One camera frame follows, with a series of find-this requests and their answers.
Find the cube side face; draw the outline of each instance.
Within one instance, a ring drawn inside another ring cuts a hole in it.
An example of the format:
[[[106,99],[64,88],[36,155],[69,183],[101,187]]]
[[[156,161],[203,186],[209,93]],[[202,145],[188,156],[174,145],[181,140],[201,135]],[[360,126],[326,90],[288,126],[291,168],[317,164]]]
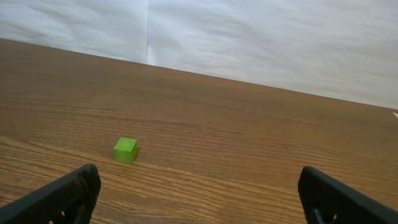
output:
[[[114,147],[114,158],[125,163],[132,163],[137,155],[137,140],[120,138]]]

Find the table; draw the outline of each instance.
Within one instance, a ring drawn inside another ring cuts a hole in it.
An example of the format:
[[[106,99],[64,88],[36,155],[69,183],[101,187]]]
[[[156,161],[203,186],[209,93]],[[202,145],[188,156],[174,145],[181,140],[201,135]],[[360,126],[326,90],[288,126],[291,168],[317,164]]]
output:
[[[0,206],[94,163],[92,223],[305,223],[303,166],[398,210],[393,111],[0,40]]]

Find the white backdrop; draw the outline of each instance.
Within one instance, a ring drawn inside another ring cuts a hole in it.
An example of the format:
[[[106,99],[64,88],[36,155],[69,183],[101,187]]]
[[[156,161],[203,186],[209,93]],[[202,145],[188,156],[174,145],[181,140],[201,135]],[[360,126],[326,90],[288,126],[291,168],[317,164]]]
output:
[[[398,109],[397,22],[394,0],[0,2],[2,38]]]

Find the cube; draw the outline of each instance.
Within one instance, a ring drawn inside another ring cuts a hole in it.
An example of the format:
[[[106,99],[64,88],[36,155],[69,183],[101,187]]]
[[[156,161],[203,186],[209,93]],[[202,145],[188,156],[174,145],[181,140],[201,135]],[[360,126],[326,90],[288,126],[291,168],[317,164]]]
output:
[[[114,146],[114,158],[117,161],[132,163],[137,155],[137,140],[120,138]]]

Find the wood grain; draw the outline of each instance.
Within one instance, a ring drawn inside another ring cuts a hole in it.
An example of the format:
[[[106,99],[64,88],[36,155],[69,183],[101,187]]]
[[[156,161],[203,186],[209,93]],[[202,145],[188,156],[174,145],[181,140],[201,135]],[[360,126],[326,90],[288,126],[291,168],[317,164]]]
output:
[[[90,162],[92,223],[305,223],[305,165],[398,210],[392,112],[0,40],[0,206]]]

